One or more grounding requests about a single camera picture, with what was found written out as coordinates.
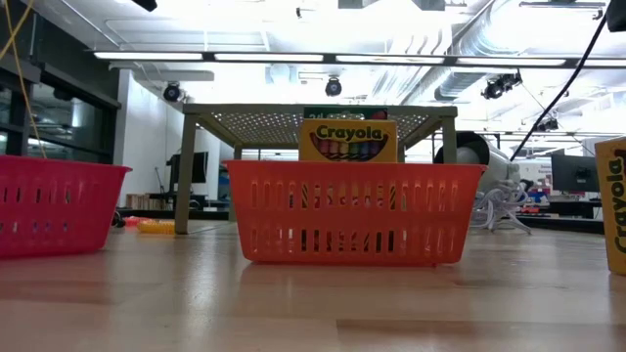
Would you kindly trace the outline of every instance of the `yellow box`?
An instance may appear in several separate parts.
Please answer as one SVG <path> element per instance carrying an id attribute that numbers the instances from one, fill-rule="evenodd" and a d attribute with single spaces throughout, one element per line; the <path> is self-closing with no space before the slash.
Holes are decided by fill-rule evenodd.
<path id="1" fill-rule="evenodd" d="M 626 275 L 626 139 L 596 143 L 608 269 Z"/>
<path id="2" fill-rule="evenodd" d="M 397 162 L 395 121 L 305 119 L 300 131 L 299 159 Z"/>

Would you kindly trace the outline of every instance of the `wooden floor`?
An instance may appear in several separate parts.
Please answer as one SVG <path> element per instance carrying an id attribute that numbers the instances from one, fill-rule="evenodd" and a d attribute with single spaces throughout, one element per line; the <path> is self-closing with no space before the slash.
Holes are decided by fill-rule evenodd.
<path id="1" fill-rule="evenodd" d="M 471 234 L 437 268 L 294 267 L 251 265 L 235 226 L 211 226 L 0 261 L 0 350 L 626 350 L 626 278 L 599 236 Z"/>

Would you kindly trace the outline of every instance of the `orange plastic basket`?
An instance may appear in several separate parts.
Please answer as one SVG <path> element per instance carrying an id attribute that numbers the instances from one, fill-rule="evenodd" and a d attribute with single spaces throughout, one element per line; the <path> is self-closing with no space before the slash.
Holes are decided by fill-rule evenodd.
<path id="1" fill-rule="evenodd" d="M 128 167 L 0 156 L 0 259 L 94 251 Z"/>
<path id="2" fill-rule="evenodd" d="M 485 167 L 229 161 L 244 257 L 435 265 L 461 259 Z"/>

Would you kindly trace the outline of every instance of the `pink plastic basket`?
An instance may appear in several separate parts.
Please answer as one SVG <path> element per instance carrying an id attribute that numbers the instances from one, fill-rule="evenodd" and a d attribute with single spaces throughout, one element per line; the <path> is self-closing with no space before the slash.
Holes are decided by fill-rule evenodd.
<path id="1" fill-rule="evenodd" d="M 128 171 L 0 156 L 0 258 L 102 248 Z"/>
<path id="2" fill-rule="evenodd" d="M 482 165 L 229 161 L 244 257 L 436 265 L 461 259 Z"/>

